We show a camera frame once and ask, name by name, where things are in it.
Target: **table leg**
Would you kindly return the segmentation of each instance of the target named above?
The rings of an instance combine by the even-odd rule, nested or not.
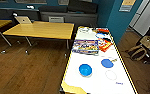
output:
[[[30,46],[32,46],[31,41],[28,39],[28,37],[25,36],[25,38],[26,38],[28,44],[29,44]]]
[[[7,40],[7,38],[0,32],[0,35],[3,37],[3,39],[8,43],[9,46],[12,46],[11,43]]]
[[[69,49],[69,40],[67,39],[67,49]]]

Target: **wall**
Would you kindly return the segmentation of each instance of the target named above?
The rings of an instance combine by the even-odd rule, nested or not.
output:
[[[93,0],[93,3],[98,3],[99,0]],[[42,5],[48,6],[59,6],[58,0],[46,0],[47,4],[22,4],[16,3],[15,0],[7,0],[5,3],[0,3],[0,8],[17,8],[17,9],[27,9],[27,5],[34,5],[35,9]]]
[[[98,25],[106,27],[115,0],[100,0],[98,6]]]
[[[108,11],[111,10],[111,12],[108,12],[109,14],[106,14],[105,11],[99,12],[99,14],[102,13],[101,15],[105,15],[105,19],[103,18],[98,19],[99,27],[108,27],[112,36],[114,37],[114,41],[116,44],[118,44],[125,30],[129,26],[129,23],[132,20],[134,14],[136,13],[138,7],[140,6],[142,0],[136,0],[130,12],[119,11],[122,2],[123,0],[115,0],[112,9],[108,9]]]

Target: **blue circle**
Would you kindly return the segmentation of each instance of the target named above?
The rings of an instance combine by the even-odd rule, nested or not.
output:
[[[79,67],[79,71],[83,76],[89,76],[92,73],[92,68],[88,64],[82,64]]]
[[[103,59],[101,64],[106,68],[111,68],[114,65],[109,59]]]

